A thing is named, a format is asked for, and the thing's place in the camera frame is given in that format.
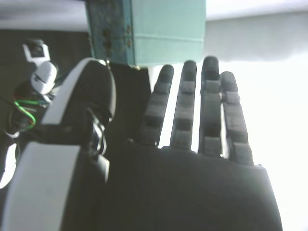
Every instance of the green wire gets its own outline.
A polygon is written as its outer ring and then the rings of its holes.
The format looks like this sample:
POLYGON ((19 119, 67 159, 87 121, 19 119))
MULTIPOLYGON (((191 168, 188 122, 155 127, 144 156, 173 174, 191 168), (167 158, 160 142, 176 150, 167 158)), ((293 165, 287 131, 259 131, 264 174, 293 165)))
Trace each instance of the green wire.
POLYGON ((18 108, 21 112, 25 113, 25 114, 32 120, 32 122, 33 122, 33 124, 29 124, 29 125, 26 127, 26 130, 29 130, 29 129, 33 128, 33 126, 34 126, 35 123, 36 123, 36 120, 35 120, 34 116, 33 116, 31 113, 29 113, 26 109, 24 109, 22 106, 20 106, 19 103, 18 103, 17 101, 14 101, 14 103, 15 103, 15 105, 17 106, 17 108, 18 108))
POLYGON ((32 104, 32 105, 39 105, 38 101, 32 101, 32 100, 16 100, 18 103, 26 103, 26 104, 32 104))

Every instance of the ceiling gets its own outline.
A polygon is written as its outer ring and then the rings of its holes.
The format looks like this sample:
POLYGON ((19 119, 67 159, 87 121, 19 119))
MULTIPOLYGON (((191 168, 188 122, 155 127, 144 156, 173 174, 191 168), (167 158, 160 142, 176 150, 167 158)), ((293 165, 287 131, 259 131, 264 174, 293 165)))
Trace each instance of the ceiling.
MULTIPOLYGON (((206 4, 208 20, 308 11, 308 0, 207 0, 206 4)), ((0 0, 0 29, 87 31, 84 2, 0 0)))

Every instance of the teal box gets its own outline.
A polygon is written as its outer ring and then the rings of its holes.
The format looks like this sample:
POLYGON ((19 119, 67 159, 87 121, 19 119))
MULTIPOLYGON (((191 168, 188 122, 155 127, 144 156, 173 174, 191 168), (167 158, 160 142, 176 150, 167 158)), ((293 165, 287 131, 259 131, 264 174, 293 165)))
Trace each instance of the teal box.
POLYGON ((205 0, 88 0, 86 9, 95 58, 149 66, 203 57, 205 0))

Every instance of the white rounded joint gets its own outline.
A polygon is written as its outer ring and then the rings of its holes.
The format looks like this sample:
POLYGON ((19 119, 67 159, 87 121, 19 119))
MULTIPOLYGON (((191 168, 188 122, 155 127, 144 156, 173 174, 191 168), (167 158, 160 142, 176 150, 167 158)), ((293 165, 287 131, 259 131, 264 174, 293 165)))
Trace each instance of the white rounded joint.
POLYGON ((57 68, 50 62, 43 62, 31 76, 31 85, 39 94, 49 93, 57 76, 57 68))

